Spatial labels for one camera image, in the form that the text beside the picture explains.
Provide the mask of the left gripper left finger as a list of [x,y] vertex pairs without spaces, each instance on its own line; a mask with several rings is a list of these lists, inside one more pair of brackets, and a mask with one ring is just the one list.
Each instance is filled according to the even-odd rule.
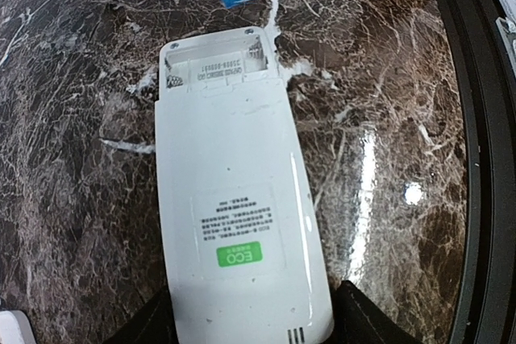
[[163,287],[105,344],[178,344],[168,287]]

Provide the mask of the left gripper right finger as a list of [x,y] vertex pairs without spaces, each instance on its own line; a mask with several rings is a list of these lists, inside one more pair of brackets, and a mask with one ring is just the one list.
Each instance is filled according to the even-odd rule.
[[332,303],[335,325],[330,343],[420,343],[349,280],[343,281],[332,293]]

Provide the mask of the white remote control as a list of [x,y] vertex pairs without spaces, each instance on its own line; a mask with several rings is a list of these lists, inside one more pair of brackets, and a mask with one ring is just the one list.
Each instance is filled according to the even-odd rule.
[[334,318],[322,243],[265,31],[164,45],[155,137],[179,342],[325,342]]

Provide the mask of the white battery cover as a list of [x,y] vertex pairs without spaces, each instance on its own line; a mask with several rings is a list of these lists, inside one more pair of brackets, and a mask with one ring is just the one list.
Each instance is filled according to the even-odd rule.
[[1,311],[1,344],[36,344],[25,313],[19,310]]

